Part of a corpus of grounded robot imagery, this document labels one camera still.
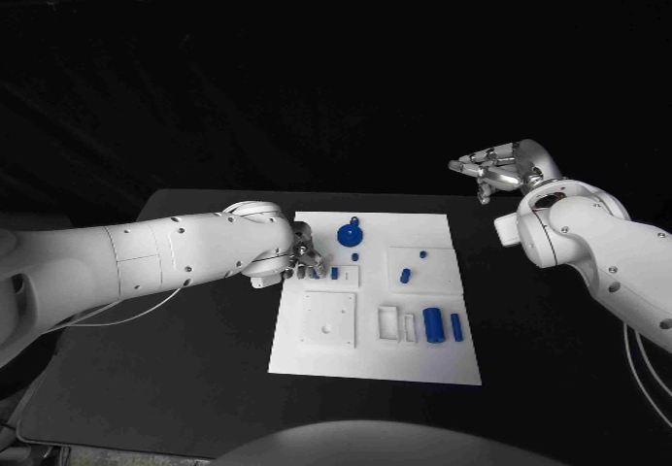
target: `robotic hand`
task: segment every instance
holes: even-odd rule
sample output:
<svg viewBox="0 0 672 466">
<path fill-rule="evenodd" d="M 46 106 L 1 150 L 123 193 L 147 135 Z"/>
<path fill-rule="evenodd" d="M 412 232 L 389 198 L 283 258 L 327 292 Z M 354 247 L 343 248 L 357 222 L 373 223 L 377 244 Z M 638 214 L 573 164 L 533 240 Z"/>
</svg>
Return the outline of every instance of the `robotic hand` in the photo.
<svg viewBox="0 0 672 466">
<path fill-rule="evenodd" d="M 537 267 L 570 265 L 595 300 L 672 352 L 672 236 L 635 223 L 617 199 L 560 176 L 530 140 L 449 162 L 475 177 L 484 205 L 497 190 L 520 189 L 517 211 L 494 220 L 503 246 L 520 244 Z"/>
<path fill-rule="evenodd" d="M 308 225 L 266 202 L 73 230 L 0 229 L 0 367 L 86 310 L 236 274 L 262 288 L 294 267 L 324 277 Z"/>
</svg>

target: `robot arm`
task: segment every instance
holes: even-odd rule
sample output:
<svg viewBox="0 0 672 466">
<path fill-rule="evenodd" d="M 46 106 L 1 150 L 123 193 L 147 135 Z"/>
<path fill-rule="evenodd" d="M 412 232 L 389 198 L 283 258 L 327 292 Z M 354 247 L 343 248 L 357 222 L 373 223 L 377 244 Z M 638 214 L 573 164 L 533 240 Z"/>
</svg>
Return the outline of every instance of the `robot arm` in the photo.
<svg viewBox="0 0 672 466">
<path fill-rule="evenodd" d="M 474 152 L 449 168 L 475 177 L 481 204 L 497 190 L 520 189 L 517 211 L 494 220 L 501 244 L 520 244 L 540 268 L 570 265 L 601 305 L 672 352 L 670 234 L 631 221 L 609 194 L 562 177 L 530 140 Z"/>
<path fill-rule="evenodd" d="M 324 276 L 309 227 L 265 202 L 73 230 L 0 229 L 0 367 L 86 310 L 236 274 L 265 287 L 296 264 Z"/>
</svg>

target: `table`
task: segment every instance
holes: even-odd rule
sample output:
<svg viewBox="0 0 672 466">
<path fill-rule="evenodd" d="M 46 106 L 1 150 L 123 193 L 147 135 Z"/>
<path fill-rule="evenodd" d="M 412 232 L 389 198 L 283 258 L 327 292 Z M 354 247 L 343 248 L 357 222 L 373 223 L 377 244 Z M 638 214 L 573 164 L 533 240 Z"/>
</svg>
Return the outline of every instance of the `table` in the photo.
<svg viewBox="0 0 672 466">
<path fill-rule="evenodd" d="M 214 458 L 312 422 L 387 419 L 442 426 L 569 464 L 669 457 L 672 437 L 637 389 L 621 324 L 569 267 L 537 269 L 503 248 L 493 220 L 517 198 L 161 190 L 138 220 L 243 200 L 295 211 L 445 214 L 483 386 L 266 372 L 281 287 L 233 277 L 183 289 L 128 324 L 66 331 L 24 409 L 25 441 Z M 109 321 L 167 293 L 123 302 Z"/>
</svg>

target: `white cable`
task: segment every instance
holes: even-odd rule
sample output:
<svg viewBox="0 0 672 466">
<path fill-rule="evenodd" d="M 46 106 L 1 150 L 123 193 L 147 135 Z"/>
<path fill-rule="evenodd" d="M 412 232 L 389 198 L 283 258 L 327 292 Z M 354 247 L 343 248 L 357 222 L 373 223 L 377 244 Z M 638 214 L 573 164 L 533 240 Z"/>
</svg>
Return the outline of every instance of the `white cable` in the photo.
<svg viewBox="0 0 672 466">
<path fill-rule="evenodd" d="M 660 380 L 657 373 L 654 372 L 653 366 L 650 365 L 650 361 L 647 360 L 647 352 L 644 350 L 644 345 L 641 344 L 641 336 L 637 332 L 634 332 L 637 338 L 637 345 L 640 346 L 641 356 L 644 357 L 644 363 L 647 364 L 647 369 L 650 370 L 650 374 L 653 375 L 654 381 L 660 385 L 661 389 L 667 392 L 667 395 L 672 397 L 672 390 L 669 389 L 664 382 Z"/>
<path fill-rule="evenodd" d="M 657 415 L 660 416 L 661 420 L 664 421 L 664 423 L 672 428 L 672 422 L 669 421 L 667 417 L 664 416 L 660 409 L 657 408 L 657 405 L 654 404 L 653 400 L 650 399 L 650 395 L 647 394 L 647 390 L 644 389 L 644 385 L 641 384 L 641 381 L 640 381 L 640 376 L 637 375 L 637 371 L 634 370 L 632 355 L 630 353 L 630 342 L 627 341 L 627 324 L 625 324 L 625 322 L 622 322 L 622 339 L 625 341 L 627 362 L 630 363 L 630 370 L 632 371 L 634 380 L 637 381 L 637 385 L 640 386 L 641 393 L 644 394 L 644 397 L 647 398 L 647 401 L 650 402 L 650 405 L 653 406 L 653 409 L 657 412 Z"/>
<path fill-rule="evenodd" d="M 145 316 L 147 314 L 149 314 L 159 306 L 162 306 L 162 304 L 168 301 L 168 299 L 177 294 L 177 291 L 178 291 L 180 289 L 181 289 L 181 288 L 178 288 L 178 289 L 170 294 L 170 296 L 168 296 L 151 309 L 148 309 L 144 313 L 139 313 L 136 316 L 132 316 L 132 317 L 129 317 L 129 318 L 125 318 L 123 320 L 118 320 L 116 322 L 70 324 L 69 327 L 106 327 L 108 325 L 116 325 L 118 323 L 131 322 L 131 321 L 135 320 L 138 317 L 142 317 L 142 316 Z"/>
<path fill-rule="evenodd" d="M 74 320 L 70 320 L 64 323 L 61 323 L 60 325 L 56 325 L 47 332 L 44 333 L 50 333 L 50 332 L 54 332 L 56 330 L 60 330 L 61 328 L 66 328 L 69 327 L 70 325 L 74 325 L 77 322 L 82 322 L 83 320 L 86 320 L 89 317 L 93 317 L 96 316 L 97 314 L 100 314 L 103 311 L 106 311 L 109 308 L 112 308 L 121 301 L 115 301 L 113 303 L 108 304 L 106 306 L 103 306 L 100 309 L 95 310 L 90 314 L 86 314 L 84 316 L 82 316 L 80 318 L 76 318 Z"/>
</svg>

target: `black curtain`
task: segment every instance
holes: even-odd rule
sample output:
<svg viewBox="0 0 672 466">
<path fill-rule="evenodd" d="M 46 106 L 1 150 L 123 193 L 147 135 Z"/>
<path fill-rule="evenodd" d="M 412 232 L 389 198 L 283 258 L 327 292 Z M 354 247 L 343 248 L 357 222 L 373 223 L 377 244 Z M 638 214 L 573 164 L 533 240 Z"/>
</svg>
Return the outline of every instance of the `black curtain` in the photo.
<svg viewBox="0 0 672 466">
<path fill-rule="evenodd" d="M 89 226 L 167 187 L 472 195 L 448 160 L 530 138 L 667 221 L 660 4 L 258 9 L 2 4 L 2 210 Z"/>
</svg>

